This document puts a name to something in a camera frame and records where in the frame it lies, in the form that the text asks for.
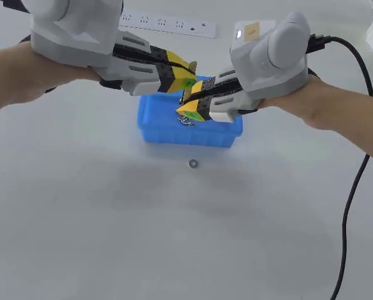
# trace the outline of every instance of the label sticker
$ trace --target label sticker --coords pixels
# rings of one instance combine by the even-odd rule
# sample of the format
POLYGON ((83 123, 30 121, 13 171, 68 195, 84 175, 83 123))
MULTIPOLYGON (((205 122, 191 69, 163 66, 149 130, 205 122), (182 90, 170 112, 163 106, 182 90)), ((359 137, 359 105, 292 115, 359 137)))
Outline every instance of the label sticker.
POLYGON ((245 26, 245 42, 253 41, 260 38, 260 22, 252 23, 245 26))

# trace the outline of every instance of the human hand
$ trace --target human hand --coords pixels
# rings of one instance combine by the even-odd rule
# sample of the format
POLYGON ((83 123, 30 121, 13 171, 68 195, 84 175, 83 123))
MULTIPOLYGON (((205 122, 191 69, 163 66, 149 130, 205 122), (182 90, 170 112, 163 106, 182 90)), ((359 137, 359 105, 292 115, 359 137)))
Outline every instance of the human hand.
POLYGON ((336 87, 329 86, 318 77, 310 75, 308 83, 298 91, 274 99, 265 99, 259 109, 278 107, 301 118, 306 124, 316 129, 328 129, 324 122, 327 111, 336 104, 336 87))
POLYGON ((30 42, 6 50, 11 60, 14 76, 11 81, 13 96, 7 104, 27 103, 41 97, 48 89, 76 79, 99 81, 100 77, 90 68, 67 66, 36 54, 30 42))

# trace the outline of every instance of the small metal nut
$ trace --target small metal nut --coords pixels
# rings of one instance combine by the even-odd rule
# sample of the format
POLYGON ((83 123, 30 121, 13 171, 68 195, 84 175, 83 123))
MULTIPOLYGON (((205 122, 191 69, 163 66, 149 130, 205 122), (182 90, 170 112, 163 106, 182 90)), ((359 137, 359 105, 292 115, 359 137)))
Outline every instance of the small metal nut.
POLYGON ((191 159, 188 164, 192 169, 196 169, 199 166, 199 162, 196 159, 191 159))

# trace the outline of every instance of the electrical outlet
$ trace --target electrical outlet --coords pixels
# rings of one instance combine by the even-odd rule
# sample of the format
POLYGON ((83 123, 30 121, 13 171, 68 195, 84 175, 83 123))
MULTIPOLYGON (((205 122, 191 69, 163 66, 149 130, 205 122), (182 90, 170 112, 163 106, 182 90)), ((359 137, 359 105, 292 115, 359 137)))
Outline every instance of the electrical outlet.
POLYGON ((154 16, 133 9, 124 10, 120 19, 121 26, 212 39, 217 37, 217 25, 215 23, 178 17, 154 16))
POLYGON ((167 26, 167 20, 166 20, 166 19, 159 18, 159 19, 157 20, 157 24, 158 24, 159 26, 166 27, 166 26, 167 26))
POLYGON ((149 24, 150 17, 148 16, 142 16, 140 19, 140 23, 142 24, 149 24))
POLYGON ((177 21, 175 23, 175 27, 177 27, 177 28, 184 28, 185 27, 185 23, 183 21, 177 21))
POLYGON ((130 14, 123 14, 121 16, 121 20, 123 21, 131 21, 132 16, 130 14))

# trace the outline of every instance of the blue plastic basket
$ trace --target blue plastic basket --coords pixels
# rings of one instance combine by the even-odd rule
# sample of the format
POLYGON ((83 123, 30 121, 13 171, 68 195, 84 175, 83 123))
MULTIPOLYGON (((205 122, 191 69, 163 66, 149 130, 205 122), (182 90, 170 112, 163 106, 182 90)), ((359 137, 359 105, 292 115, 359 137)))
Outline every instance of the blue plastic basket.
POLYGON ((199 122, 186 126, 178 120, 176 109, 182 92, 142 96, 139 103, 138 127, 148 143, 186 144, 229 148, 243 132, 242 118, 234 123, 199 122))

